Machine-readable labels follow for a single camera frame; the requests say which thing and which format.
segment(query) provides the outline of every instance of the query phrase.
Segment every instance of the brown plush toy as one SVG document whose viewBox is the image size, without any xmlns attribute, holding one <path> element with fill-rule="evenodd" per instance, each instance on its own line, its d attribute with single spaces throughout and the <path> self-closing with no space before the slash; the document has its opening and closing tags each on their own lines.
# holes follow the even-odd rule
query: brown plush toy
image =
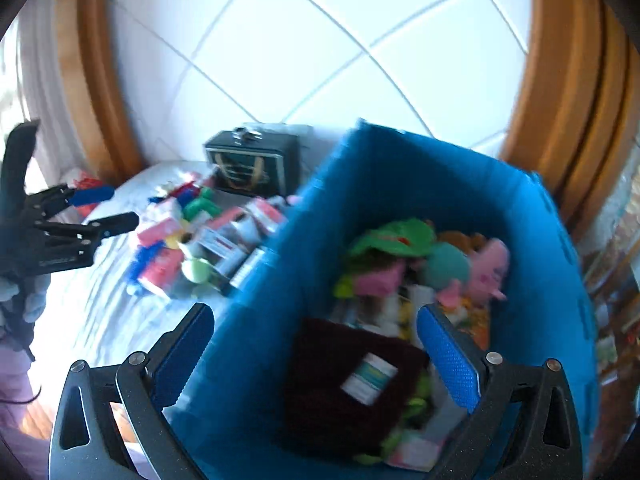
<svg viewBox="0 0 640 480">
<path fill-rule="evenodd" d="M 467 236 L 460 231 L 443 231 L 438 234 L 438 241 L 451 244 L 467 255 L 477 253 L 486 244 L 486 238 L 481 234 L 474 233 Z"/>
</svg>

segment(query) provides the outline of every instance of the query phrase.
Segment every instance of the white tiled wall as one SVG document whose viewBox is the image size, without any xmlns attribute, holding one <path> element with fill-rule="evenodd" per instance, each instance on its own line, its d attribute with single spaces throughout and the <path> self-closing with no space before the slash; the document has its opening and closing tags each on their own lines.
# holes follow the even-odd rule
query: white tiled wall
<svg viewBox="0 0 640 480">
<path fill-rule="evenodd" d="M 110 0 L 132 125 L 150 162 L 199 160 L 245 121 L 358 117 L 488 155 L 524 70 L 531 0 Z"/>
</svg>

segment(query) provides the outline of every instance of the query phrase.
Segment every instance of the blue storage box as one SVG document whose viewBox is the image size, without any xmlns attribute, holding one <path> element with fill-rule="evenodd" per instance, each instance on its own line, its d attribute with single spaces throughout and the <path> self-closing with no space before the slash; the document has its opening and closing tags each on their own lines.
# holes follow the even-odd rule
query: blue storage box
<svg viewBox="0 0 640 480">
<path fill-rule="evenodd" d="M 445 142 L 361 122 L 306 186 L 245 288 L 216 319 L 178 403 L 165 410 L 210 479 L 424 477 L 299 456 L 278 444 L 280 388 L 300 320 L 329 314 L 344 251 L 357 235 L 409 217 L 497 237 L 510 248 L 508 300 L 492 310 L 491 350 L 515 363 L 562 362 L 587 456 L 598 415 L 595 323 L 577 255 L 540 181 Z"/>
</svg>

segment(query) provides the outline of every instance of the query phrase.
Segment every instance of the metal screw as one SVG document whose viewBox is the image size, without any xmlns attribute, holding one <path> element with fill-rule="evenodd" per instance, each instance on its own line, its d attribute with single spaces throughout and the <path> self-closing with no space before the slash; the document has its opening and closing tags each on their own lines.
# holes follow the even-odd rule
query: metal screw
<svg viewBox="0 0 640 480">
<path fill-rule="evenodd" d="M 136 366 L 145 362 L 145 359 L 146 354 L 144 352 L 133 352 L 133 354 L 129 356 L 129 364 Z"/>
<path fill-rule="evenodd" d="M 486 355 L 486 360 L 489 361 L 492 365 L 501 365 L 503 358 L 498 352 L 489 352 Z"/>
<path fill-rule="evenodd" d="M 76 361 L 71 365 L 71 371 L 81 372 L 82 370 L 84 370 L 85 366 L 86 366 L 86 362 L 82 361 L 82 359 L 78 359 L 78 361 Z"/>
<path fill-rule="evenodd" d="M 562 370 L 562 365 L 557 359 L 549 359 L 546 362 L 546 367 L 549 368 L 549 370 L 551 370 L 552 372 L 559 372 L 560 370 Z"/>
</svg>

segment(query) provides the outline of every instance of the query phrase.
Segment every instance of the dark brown cloth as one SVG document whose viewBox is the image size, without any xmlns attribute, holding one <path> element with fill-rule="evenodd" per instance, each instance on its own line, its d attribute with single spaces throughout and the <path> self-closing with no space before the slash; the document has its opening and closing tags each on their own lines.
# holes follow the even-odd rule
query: dark brown cloth
<svg viewBox="0 0 640 480">
<path fill-rule="evenodd" d="M 341 389 L 368 353 L 398 368 L 371 406 Z M 427 362 L 425 352 L 398 338 L 305 319 L 284 387 L 286 429 L 311 449 L 345 458 L 378 456 L 380 443 L 400 421 Z"/>
</svg>

